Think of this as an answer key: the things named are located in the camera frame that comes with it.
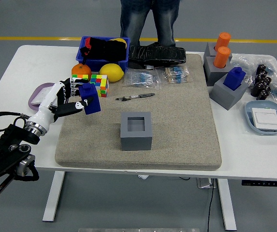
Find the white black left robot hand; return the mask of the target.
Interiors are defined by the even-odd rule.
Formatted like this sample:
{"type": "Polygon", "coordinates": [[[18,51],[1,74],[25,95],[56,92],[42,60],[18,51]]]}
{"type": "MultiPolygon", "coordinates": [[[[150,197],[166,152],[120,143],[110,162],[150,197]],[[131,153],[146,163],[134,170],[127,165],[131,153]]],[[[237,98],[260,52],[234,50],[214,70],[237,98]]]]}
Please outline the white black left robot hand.
{"type": "Polygon", "coordinates": [[[58,117],[81,112],[93,101],[93,97],[70,103],[66,100],[79,86],[88,82],[86,78],[71,77],[55,83],[39,105],[38,112],[26,121],[24,129],[37,136],[44,136],[49,131],[50,124],[58,117]]]}

